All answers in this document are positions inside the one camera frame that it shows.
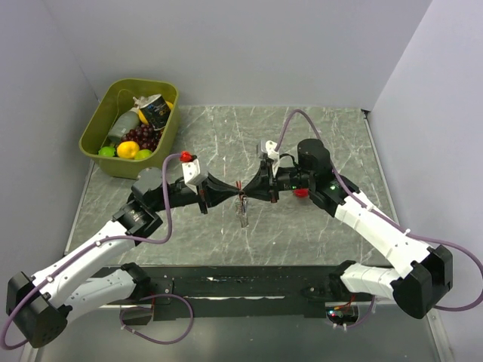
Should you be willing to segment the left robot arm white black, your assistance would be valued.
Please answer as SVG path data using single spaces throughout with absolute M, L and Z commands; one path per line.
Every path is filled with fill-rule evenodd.
M 169 214 L 173 207 L 199 204 L 202 212 L 238 194 L 238 189 L 198 170 L 194 163 L 183 165 L 183 178 L 168 184 L 165 169 L 149 167 L 140 172 L 131 187 L 128 202 L 93 237 L 77 249 L 32 276 L 19 272 L 8 282 L 1 346 L 8 328 L 15 325 L 25 341 L 41 348 L 56 339 L 68 323 L 102 305 L 128 299 L 144 301 L 149 278 L 141 267 L 130 264 L 112 275 L 94 278 L 111 258 L 141 243 L 151 244 L 151 235 L 163 220 L 173 230 Z

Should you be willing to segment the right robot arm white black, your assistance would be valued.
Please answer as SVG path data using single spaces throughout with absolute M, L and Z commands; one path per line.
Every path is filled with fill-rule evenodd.
M 329 283 L 335 299 L 347 300 L 354 293 L 382 296 L 421 319 L 450 291 L 451 252 L 411 238 L 407 231 L 392 225 L 364 192 L 334 170 L 322 141 L 300 141 L 294 167 L 281 167 L 278 144 L 273 141 L 261 142 L 257 154 L 260 168 L 243 188 L 249 198 L 275 203 L 282 191 L 305 189 L 314 205 L 361 235 L 390 264 L 379 268 L 343 262 Z

